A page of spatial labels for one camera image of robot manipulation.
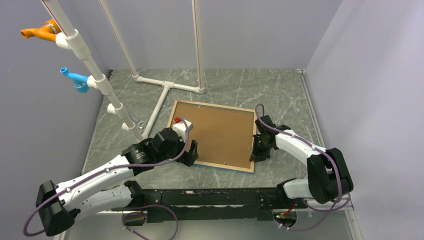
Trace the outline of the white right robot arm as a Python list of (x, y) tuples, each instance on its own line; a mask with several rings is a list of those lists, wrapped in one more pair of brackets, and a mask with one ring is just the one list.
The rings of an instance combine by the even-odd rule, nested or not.
[(304, 164), (305, 179), (289, 179), (277, 185), (276, 203), (289, 207), (299, 199), (313, 199), (319, 204), (338, 200), (349, 194), (354, 184), (345, 158), (338, 148), (327, 149), (313, 144), (286, 125), (275, 125), (268, 115), (255, 121), (258, 133), (253, 136), (251, 162), (271, 157), (271, 150), (282, 150)]

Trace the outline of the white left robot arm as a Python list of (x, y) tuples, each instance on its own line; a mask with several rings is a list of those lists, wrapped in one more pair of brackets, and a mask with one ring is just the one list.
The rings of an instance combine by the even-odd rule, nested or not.
[[(51, 180), (42, 183), (35, 202), (43, 226), (41, 232), (52, 237), (90, 214), (115, 208), (139, 209), (144, 196), (140, 186), (129, 179), (172, 162), (192, 166), (199, 156), (195, 140), (187, 150), (192, 129), (190, 121), (180, 121), (154, 137), (130, 145), (112, 160), (84, 175), (58, 184)], [(106, 189), (123, 180), (127, 183)]]

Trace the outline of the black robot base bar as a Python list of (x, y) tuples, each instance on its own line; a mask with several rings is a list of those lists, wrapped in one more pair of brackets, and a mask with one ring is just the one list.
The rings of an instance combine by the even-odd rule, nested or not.
[(273, 214), (306, 209), (300, 198), (289, 199), (277, 187), (210, 188), (210, 189), (143, 189), (141, 199), (115, 211), (137, 211), (146, 207), (148, 223), (174, 219), (232, 220), (256, 219), (271, 221)]

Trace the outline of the grey metal wrench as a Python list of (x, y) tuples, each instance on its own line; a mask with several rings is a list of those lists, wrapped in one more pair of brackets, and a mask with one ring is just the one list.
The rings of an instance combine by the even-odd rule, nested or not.
[(142, 130), (144, 129), (144, 126), (147, 124), (145, 121), (138, 119), (135, 115), (133, 115), (132, 113), (128, 112), (128, 116), (130, 117), (130, 119), (134, 122), (135, 126)]

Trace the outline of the blue plastic hook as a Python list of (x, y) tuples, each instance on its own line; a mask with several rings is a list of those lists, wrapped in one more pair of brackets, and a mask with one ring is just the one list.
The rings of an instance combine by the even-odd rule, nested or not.
[(60, 73), (73, 82), (74, 88), (79, 93), (86, 93), (89, 90), (90, 87), (88, 86), (88, 76), (70, 72), (66, 67), (61, 68)]

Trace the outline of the orange plastic hook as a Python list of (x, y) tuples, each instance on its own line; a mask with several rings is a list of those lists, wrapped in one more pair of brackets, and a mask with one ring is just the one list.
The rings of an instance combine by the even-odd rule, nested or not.
[(53, 18), (46, 21), (44, 25), (39, 28), (26, 28), (20, 30), (20, 34), (25, 39), (36, 37), (50, 42), (55, 42), (57, 34), (61, 32), (61, 29)]

